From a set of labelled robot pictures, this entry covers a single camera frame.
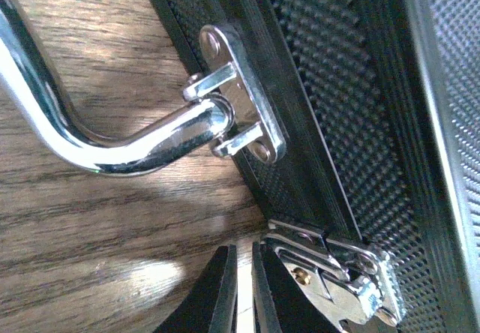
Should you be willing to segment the black poker set case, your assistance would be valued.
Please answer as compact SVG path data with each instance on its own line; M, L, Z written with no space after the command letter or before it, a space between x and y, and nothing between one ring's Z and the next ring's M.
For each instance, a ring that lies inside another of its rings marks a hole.
M185 105L87 129L16 0L1 86L59 157L152 173L231 157L268 245L336 332L479 330L479 0L150 0Z

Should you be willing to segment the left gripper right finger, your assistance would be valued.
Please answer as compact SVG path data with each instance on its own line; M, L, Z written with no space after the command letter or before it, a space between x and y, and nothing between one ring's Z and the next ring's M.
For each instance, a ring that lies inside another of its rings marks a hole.
M255 332L336 332L305 297L275 252L255 241L252 246Z

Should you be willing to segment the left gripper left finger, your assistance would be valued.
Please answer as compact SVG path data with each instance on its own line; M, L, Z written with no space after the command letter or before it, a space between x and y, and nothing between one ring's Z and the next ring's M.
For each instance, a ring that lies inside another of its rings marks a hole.
M220 246L182 303L156 332L235 332L238 307L236 246Z

